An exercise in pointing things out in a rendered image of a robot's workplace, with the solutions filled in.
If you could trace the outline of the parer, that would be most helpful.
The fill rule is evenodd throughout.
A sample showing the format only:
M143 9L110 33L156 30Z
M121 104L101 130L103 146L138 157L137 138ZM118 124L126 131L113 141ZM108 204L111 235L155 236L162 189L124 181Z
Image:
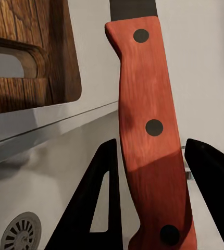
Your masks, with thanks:
M128 250L197 250L156 0L109 2L104 28L120 59L120 147L140 220Z

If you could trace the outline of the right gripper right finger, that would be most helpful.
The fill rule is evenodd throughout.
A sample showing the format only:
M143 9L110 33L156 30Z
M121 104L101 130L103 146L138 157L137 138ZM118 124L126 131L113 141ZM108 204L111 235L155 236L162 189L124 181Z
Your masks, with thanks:
M185 159L224 241L224 154L213 146L188 139Z

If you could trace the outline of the cutting board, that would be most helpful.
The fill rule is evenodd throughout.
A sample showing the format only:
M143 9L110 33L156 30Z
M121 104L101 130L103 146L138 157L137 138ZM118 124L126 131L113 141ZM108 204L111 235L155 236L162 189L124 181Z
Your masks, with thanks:
M82 95L67 0L0 0L0 47L29 52L37 78L0 77L0 114Z

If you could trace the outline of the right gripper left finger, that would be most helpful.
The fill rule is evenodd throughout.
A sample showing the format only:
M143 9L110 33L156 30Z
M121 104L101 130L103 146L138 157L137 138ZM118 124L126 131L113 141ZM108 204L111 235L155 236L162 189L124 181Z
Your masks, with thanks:
M90 232L104 174L109 171L108 230ZM44 250L123 250L117 141L102 143Z

